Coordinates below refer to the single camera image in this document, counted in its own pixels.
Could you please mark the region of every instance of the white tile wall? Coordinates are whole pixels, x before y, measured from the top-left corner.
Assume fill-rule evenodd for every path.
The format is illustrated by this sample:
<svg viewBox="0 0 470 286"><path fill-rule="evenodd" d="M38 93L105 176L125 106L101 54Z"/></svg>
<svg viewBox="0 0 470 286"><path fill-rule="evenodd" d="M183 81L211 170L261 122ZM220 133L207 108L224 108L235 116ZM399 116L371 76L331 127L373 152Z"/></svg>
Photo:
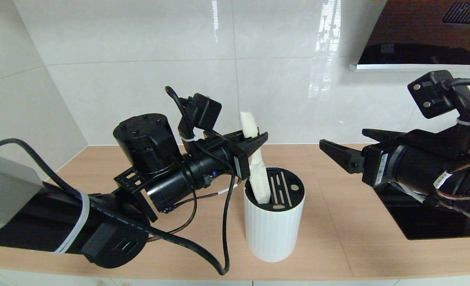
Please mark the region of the white tile wall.
<svg viewBox="0 0 470 286"><path fill-rule="evenodd" d="M0 1L0 78L43 65L12 1Z"/></svg>
<svg viewBox="0 0 470 286"><path fill-rule="evenodd" d="M235 0L237 58L360 56L385 1Z"/></svg>
<svg viewBox="0 0 470 286"><path fill-rule="evenodd" d="M234 58L230 0L17 0L46 65Z"/></svg>
<svg viewBox="0 0 470 286"><path fill-rule="evenodd" d="M177 130L181 116L164 92L166 85L173 87L180 97L198 92L219 101L223 108L216 123L217 132L239 128L235 60L118 62L48 68L89 145L117 144L113 129L119 122L141 114L164 114L172 129Z"/></svg>
<svg viewBox="0 0 470 286"><path fill-rule="evenodd" d="M414 78L353 73L349 59L237 60L240 109L258 111L270 143L368 142L362 128L403 130L415 107L406 89Z"/></svg>
<svg viewBox="0 0 470 286"><path fill-rule="evenodd" d="M44 66L12 0L0 1L0 140L29 143L58 169L84 147L81 134ZM21 148L0 148L0 155L37 168Z"/></svg>
<svg viewBox="0 0 470 286"><path fill-rule="evenodd" d="M406 85L428 70L348 71L384 0L16 0L68 108L91 145L118 122L179 112L164 94L223 104L217 131L255 113L269 143L367 143L362 128L439 131ZM455 76L469 72L451 70Z"/></svg>
<svg viewBox="0 0 470 286"><path fill-rule="evenodd" d="M11 137L26 141L54 170L86 147L44 66L0 79L0 140ZM0 156L47 177L16 145L1 147Z"/></svg>

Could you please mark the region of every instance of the barcode label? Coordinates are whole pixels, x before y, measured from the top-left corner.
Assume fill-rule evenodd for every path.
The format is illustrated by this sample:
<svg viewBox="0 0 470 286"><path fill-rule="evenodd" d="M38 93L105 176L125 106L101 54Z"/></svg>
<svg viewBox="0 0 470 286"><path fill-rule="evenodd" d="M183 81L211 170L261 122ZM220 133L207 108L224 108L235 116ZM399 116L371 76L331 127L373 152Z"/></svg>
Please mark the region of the barcode label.
<svg viewBox="0 0 470 286"><path fill-rule="evenodd" d="M383 154L380 159L380 167L378 167L377 179L375 181L375 186L382 183L382 178L384 177L385 164L387 164L388 154Z"/></svg>

